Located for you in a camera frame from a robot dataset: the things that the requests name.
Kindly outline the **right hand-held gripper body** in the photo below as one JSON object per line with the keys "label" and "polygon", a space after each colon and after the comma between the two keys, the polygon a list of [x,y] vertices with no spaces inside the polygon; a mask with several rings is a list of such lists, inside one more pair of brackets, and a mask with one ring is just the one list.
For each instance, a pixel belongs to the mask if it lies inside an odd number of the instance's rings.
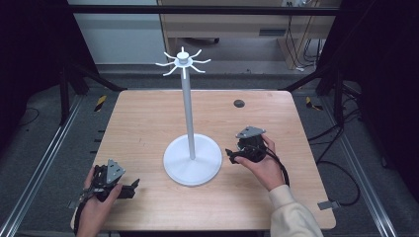
{"label": "right hand-held gripper body", "polygon": [[267,146],[262,134],[266,130],[255,126],[246,126],[236,134],[238,139],[236,157],[246,158],[254,163],[262,161],[266,156]]}

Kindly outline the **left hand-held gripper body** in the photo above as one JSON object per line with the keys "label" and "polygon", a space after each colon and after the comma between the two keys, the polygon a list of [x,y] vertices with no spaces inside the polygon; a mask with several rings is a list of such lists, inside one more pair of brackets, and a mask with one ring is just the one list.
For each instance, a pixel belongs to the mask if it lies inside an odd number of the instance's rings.
{"label": "left hand-held gripper body", "polygon": [[125,172],[126,170],[113,159],[109,159],[107,165],[96,165],[93,176],[93,187],[96,198],[99,201],[106,200]]}

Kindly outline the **person's right hand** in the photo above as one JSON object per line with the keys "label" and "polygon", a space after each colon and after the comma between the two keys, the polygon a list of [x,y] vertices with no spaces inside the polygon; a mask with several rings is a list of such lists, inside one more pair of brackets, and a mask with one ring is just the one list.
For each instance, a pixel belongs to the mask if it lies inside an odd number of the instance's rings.
{"label": "person's right hand", "polygon": [[286,182],[282,169],[275,159],[275,142],[265,134],[262,135],[262,138],[268,147],[268,153],[262,161],[254,163],[240,156],[237,156],[235,161],[249,169],[262,186],[271,191]]}

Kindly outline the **person's left hand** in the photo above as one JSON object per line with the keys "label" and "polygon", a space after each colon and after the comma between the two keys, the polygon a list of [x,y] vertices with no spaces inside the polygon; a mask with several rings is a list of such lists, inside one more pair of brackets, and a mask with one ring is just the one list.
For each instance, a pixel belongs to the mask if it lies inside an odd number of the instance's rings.
{"label": "person's left hand", "polygon": [[79,217],[76,237],[97,237],[111,212],[112,206],[122,191],[122,185],[117,184],[107,199],[100,202],[90,197]]}

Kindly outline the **white hook stand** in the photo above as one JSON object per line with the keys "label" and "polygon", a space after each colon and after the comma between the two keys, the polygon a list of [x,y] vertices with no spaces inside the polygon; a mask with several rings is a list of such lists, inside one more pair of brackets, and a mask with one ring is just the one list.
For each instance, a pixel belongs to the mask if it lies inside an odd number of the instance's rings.
{"label": "white hook stand", "polygon": [[163,167],[167,175],[177,184],[185,187],[198,187],[212,180],[219,172],[222,155],[218,144],[204,134],[194,132],[192,91],[190,70],[203,73],[196,64],[205,64],[209,59],[201,61],[196,57],[201,54],[199,49],[195,54],[189,54],[183,47],[175,55],[169,55],[172,61],[158,63],[158,66],[172,66],[165,73],[171,75],[177,69],[181,70],[181,85],[187,133],[174,139],[166,148],[163,155]]}

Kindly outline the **black metal stand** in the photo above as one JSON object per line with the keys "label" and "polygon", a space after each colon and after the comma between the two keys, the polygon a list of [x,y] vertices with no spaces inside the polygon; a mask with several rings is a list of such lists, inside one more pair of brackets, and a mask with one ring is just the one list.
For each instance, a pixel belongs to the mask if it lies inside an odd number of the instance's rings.
{"label": "black metal stand", "polygon": [[61,124],[64,124],[70,116],[69,86],[73,88],[77,95],[86,95],[89,91],[89,87],[85,82],[85,78],[90,78],[114,92],[125,90],[124,87],[110,82],[103,78],[98,72],[93,72],[80,64],[72,63],[64,65],[59,72]]}
{"label": "black metal stand", "polygon": [[317,95],[324,96],[331,90],[334,90],[333,117],[336,123],[343,127],[343,75],[336,66],[318,67],[314,72],[283,88],[283,91],[292,92],[314,79],[320,80],[315,89]]}

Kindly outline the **wooden desk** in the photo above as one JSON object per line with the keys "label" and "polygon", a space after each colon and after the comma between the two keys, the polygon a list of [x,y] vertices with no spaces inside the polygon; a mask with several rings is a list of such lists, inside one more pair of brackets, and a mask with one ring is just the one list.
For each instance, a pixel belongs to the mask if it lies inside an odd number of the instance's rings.
{"label": "wooden desk", "polygon": [[[268,9],[338,8],[342,0],[157,0],[160,6],[266,7]],[[325,40],[332,16],[162,14],[166,48],[177,39],[274,38],[280,44],[288,68],[302,68],[305,46],[311,39]]]}

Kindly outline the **white cabinet panel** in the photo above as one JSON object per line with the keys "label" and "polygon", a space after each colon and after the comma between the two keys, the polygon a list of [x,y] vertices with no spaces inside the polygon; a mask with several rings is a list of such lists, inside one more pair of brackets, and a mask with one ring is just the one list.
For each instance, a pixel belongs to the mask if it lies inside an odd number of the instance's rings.
{"label": "white cabinet panel", "polygon": [[154,64],[166,60],[158,14],[75,14],[96,64]]}

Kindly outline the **dark curtain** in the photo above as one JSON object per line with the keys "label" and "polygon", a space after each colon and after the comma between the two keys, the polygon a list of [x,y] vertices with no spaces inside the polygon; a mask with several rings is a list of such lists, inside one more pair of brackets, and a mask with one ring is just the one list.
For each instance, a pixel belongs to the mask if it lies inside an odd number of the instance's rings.
{"label": "dark curtain", "polygon": [[361,86],[386,161],[419,201],[419,0],[342,0],[321,61]]}
{"label": "dark curtain", "polygon": [[0,0],[0,150],[68,61],[98,71],[68,0]]}

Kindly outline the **aluminium floor rail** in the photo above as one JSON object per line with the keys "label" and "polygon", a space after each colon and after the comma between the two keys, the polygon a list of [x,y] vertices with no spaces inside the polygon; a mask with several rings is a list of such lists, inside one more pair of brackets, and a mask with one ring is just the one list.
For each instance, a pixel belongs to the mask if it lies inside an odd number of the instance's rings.
{"label": "aluminium floor rail", "polygon": [[362,167],[355,150],[353,149],[350,141],[345,134],[344,125],[349,123],[361,115],[358,109],[354,109],[348,113],[343,114],[343,120],[339,121],[335,118],[332,111],[331,103],[326,99],[321,99],[324,106],[324,111],[328,114],[333,126],[337,126],[339,131],[335,136],[335,140],[339,140],[340,147],[343,151],[346,165],[349,169],[349,177],[358,188],[358,197],[364,200],[369,213],[374,221],[380,237],[398,237],[393,224],[388,217],[376,190],[367,176],[366,171]]}
{"label": "aluminium floor rail", "polygon": [[57,152],[61,147],[62,142],[66,138],[67,133],[79,112],[83,100],[83,96],[75,96],[74,102],[70,107],[68,118],[66,118],[63,124],[58,127],[52,141],[49,143],[47,150],[43,154],[43,157],[38,163],[34,173],[25,186],[25,189],[20,195],[13,210],[0,227],[0,237],[14,237],[17,233],[25,215],[28,212],[28,209],[30,208],[35,196],[37,195],[37,192],[42,185],[42,182],[51,164],[56,157]]}

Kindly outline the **grey table bracket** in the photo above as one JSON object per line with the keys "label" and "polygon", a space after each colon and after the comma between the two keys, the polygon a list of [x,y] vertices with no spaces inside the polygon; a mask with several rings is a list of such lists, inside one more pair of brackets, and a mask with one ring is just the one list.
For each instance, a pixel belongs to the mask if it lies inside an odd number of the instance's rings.
{"label": "grey table bracket", "polygon": [[336,200],[322,201],[322,202],[319,202],[317,205],[318,205],[320,210],[324,210],[324,209],[328,209],[328,208],[335,209],[335,208],[340,207],[340,203]]}

